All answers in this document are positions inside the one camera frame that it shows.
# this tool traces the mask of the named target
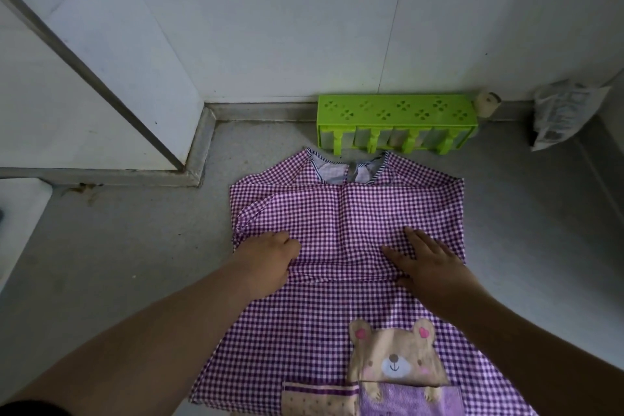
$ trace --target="forearm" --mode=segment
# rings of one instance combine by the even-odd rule
[[[45,400],[74,416],[170,415],[249,302],[226,266],[101,333],[12,400]]]
[[[490,296],[464,300],[453,322],[540,416],[619,414],[624,372],[559,339]]]

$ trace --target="hand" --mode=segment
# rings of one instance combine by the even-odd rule
[[[414,247],[416,260],[389,247],[381,247],[384,255],[409,278],[397,284],[413,294],[437,317],[454,324],[461,304],[474,297],[490,295],[467,266],[446,245],[423,231],[405,227],[405,235]]]
[[[290,239],[287,231],[265,232],[241,243],[228,265],[246,278],[251,299],[262,299],[284,286],[288,265],[300,250],[299,241]]]

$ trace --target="bear appliqué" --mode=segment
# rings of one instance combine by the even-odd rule
[[[425,399],[437,402],[441,386],[450,382],[442,361],[433,347],[436,330],[429,319],[419,319],[411,331],[374,331],[363,319],[349,324],[354,345],[347,380],[360,382],[368,396],[382,401],[378,382],[425,387]]]

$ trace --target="plastic bag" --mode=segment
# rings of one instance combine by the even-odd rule
[[[587,88],[560,81],[535,93],[535,140],[531,151],[567,140],[598,111],[611,86]]]

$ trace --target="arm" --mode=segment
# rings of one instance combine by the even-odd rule
[[[74,416],[172,414],[246,306],[285,284],[300,248],[287,232],[246,240],[221,269],[88,341],[11,401]]]
[[[507,309],[447,246],[405,231],[416,260],[382,247],[409,276],[398,285],[462,331],[540,416],[621,414],[624,372]]]

